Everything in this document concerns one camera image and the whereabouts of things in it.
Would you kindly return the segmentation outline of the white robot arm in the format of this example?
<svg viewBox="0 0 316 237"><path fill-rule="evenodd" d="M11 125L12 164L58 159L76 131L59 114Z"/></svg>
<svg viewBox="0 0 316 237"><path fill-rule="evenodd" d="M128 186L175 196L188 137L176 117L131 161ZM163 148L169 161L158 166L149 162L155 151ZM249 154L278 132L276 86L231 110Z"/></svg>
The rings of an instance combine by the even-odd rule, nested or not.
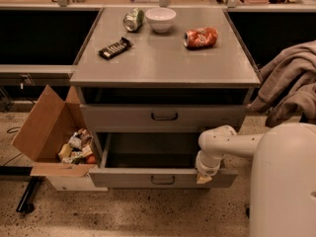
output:
<svg viewBox="0 0 316 237"><path fill-rule="evenodd" d="M226 155L251 157L249 237L316 237L316 125L290 122L263 134L229 125L198 138L197 182L212 180Z"/></svg>

